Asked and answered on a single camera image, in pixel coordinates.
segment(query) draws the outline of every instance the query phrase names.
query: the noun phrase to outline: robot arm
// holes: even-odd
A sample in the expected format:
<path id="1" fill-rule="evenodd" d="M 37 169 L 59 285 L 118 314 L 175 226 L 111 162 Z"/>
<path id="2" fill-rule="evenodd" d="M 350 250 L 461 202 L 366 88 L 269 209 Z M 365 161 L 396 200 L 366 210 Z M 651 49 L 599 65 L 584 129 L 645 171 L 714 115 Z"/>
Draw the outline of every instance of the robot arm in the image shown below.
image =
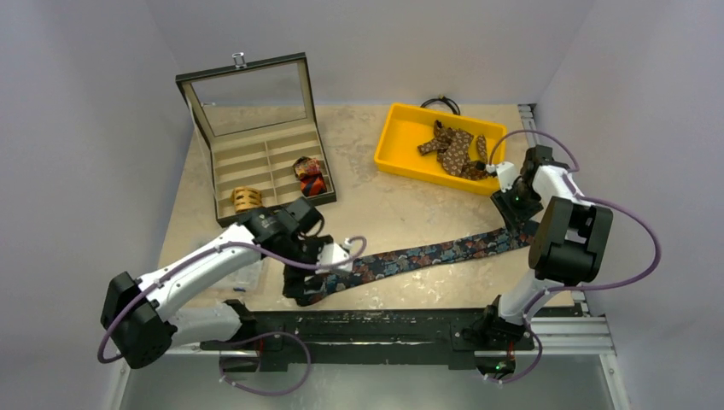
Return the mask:
<path id="1" fill-rule="evenodd" d="M 576 286 L 596 278 L 608 240 L 613 213 L 580 199 L 581 191 L 566 164 L 555 162 L 550 147 L 528 149 L 518 175 L 512 164 L 494 166 L 500 191 L 493 203 L 509 229 L 546 212 L 528 253 L 530 271 L 513 288 L 490 305 L 488 322 L 481 329 L 488 336 L 519 340 L 525 332 L 524 315 L 534 316 L 552 297 L 544 294 L 525 312 L 541 291 Z"/>
<path id="2" fill-rule="evenodd" d="M 330 236 L 303 236 L 322 220 L 306 198 L 276 213 L 267 208 L 249 211 L 213 241 L 169 266 L 137 279 L 127 272 L 112 279 L 101 323 L 131 368 L 152 363 L 171 347 L 233 341 L 244 315 L 237 301 L 210 308 L 182 306 L 226 275 L 255 263 L 263 254 L 288 260 L 283 289 L 287 297 L 321 291 L 321 281 L 315 280 L 320 273 L 349 274 L 353 260 L 349 241 L 340 245 Z M 302 268 L 301 264 L 314 269 Z M 170 272 L 172 277 L 164 279 Z M 118 320 L 137 298 L 135 306 Z"/>

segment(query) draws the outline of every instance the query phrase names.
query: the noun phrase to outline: table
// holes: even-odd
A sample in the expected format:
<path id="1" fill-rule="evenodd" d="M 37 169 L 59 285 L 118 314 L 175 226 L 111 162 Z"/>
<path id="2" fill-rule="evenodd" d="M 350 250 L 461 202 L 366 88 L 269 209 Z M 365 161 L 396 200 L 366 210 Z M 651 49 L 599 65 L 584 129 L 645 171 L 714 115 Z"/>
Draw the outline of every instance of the table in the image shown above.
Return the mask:
<path id="1" fill-rule="evenodd" d="M 373 155 L 388 105 L 318 106 L 321 138 L 337 189 L 337 202 L 320 206 L 325 232 L 338 241 L 365 235 L 366 254 L 439 243 L 503 225 L 495 206 L 479 196 L 445 186 L 377 171 Z M 466 116 L 521 129 L 516 105 L 462 105 Z M 522 163 L 525 137 L 511 138 L 506 160 Z M 166 231 L 163 267 L 222 232 L 214 216 L 207 148 L 194 136 Z M 511 289 L 528 270 L 528 251 L 519 249 L 479 261 L 432 266 L 328 296 L 303 309 L 481 308 Z M 259 286 L 249 293 L 209 289 L 189 307 L 240 298 L 252 311 L 297 310 L 282 296 L 283 265 L 266 262 Z M 548 306 L 569 306 L 568 292 Z"/>

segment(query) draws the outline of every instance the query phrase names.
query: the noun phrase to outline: yellow plastic bin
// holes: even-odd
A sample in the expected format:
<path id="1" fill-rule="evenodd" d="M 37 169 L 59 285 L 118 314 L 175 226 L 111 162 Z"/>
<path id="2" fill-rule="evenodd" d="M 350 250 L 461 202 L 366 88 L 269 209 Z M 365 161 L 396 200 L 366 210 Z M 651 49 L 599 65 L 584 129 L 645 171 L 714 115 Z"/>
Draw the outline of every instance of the yellow plastic bin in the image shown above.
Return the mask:
<path id="1" fill-rule="evenodd" d="M 433 184 L 491 196 L 499 189 L 497 178 L 471 181 L 453 177 L 442 169 L 442 166 L 436 160 L 435 153 L 420 155 L 417 152 L 418 145 L 432 139 L 432 127 L 436 120 L 442 122 L 444 126 L 462 128 L 476 136 L 476 139 L 479 135 L 485 136 L 489 155 L 495 143 L 507 133 L 505 126 L 501 124 L 395 103 L 389 109 L 385 127 L 382 130 L 382 136 L 375 151 L 377 167 L 385 173 L 394 173 L 432 182 Z M 477 154 L 475 148 L 476 139 L 470 145 L 470 158 L 473 161 L 487 163 L 487 158 L 481 158 Z M 504 158 L 505 141 L 495 151 L 493 163 L 501 162 Z"/>

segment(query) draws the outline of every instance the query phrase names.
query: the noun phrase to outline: gray wall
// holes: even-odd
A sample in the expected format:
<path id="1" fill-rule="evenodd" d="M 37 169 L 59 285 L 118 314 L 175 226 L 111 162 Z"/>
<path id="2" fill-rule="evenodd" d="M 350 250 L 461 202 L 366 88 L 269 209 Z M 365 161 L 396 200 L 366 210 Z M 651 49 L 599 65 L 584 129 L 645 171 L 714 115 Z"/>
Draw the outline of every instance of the gray wall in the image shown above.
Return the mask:
<path id="1" fill-rule="evenodd" d="M 0 408 L 98 409 L 108 281 L 155 267 L 190 135 L 143 0 L 0 13 Z"/>
<path id="2" fill-rule="evenodd" d="M 305 51 L 318 103 L 527 103 L 593 0 L 149 0 L 184 72 Z"/>
<path id="3" fill-rule="evenodd" d="M 643 214 L 663 243 L 646 281 L 597 295 L 634 408 L 721 408 L 724 3 L 597 2 L 540 99 L 584 192 Z M 651 259 L 618 216 L 598 283 Z"/>

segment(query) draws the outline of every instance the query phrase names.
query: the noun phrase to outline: metal bracket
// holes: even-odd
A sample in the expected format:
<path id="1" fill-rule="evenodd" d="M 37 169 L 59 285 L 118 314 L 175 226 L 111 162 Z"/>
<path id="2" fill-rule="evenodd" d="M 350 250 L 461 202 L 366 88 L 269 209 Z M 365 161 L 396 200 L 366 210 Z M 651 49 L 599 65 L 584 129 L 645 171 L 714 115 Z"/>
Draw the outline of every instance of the metal bracket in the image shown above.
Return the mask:
<path id="1" fill-rule="evenodd" d="M 244 53 L 235 53 L 231 55 L 231 58 L 234 59 L 234 65 L 236 68 L 246 68 L 247 62 L 244 59 Z"/>
<path id="2" fill-rule="evenodd" d="M 524 130 L 537 130 L 535 120 L 533 118 L 533 109 L 528 104 L 518 104 L 518 113 L 521 116 Z M 525 138 L 528 140 L 528 147 L 534 147 L 540 143 L 538 134 L 526 133 Z"/>

